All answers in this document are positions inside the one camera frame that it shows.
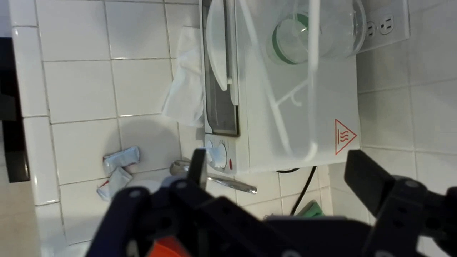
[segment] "black cable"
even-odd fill
[[[290,216],[294,216],[294,215],[295,215],[295,212],[297,212],[297,209],[298,209],[298,206],[300,206],[300,203],[301,203],[302,196],[305,195],[305,192],[308,190],[308,188],[310,188],[310,185],[311,185],[311,180],[312,180],[312,178],[314,178],[315,169],[317,169],[317,166],[312,166],[311,173],[310,173],[310,176],[308,176],[308,180],[305,182],[305,185],[304,185],[304,188],[302,188],[302,190],[301,190],[297,202],[294,203],[294,208],[291,209]]]
[[[291,169],[291,170],[277,170],[277,173],[281,173],[281,175],[288,175],[288,173],[294,173],[294,172],[297,172],[297,170],[300,170],[300,169]]]

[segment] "electrical outlet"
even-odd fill
[[[362,0],[367,13],[367,38],[360,52],[394,45],[409,38],[407,0]]]

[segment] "orange warning sticker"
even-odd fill
[[[338,156],[357,135],[342,125],[338,119],[334,119],[334,155]]]

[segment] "handle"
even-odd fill
[[[245,185],[245,183],[241,183],[238,180],[220,178],[220,176],[212,176],[212,175],[208,175],[208,179],[215,182],[215,183],[218,183],[218,185],[227,186],[230,189],[235,189],[235,190],[240,190],[240,192],[257,195],[257,188]]]

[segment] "white appliance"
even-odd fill
[[[357,48],[355,35],[347,45],[325,32],[335,29],[328,20],[340,8],[320,0],[200,0],[200,8],[210,166],[224,173],[290,170],[341,163],[360,148],[355,58],[344,53]],[[297,13],[305,18],[305,62],[290,65],[271,46],[278,48],[278,25]]]

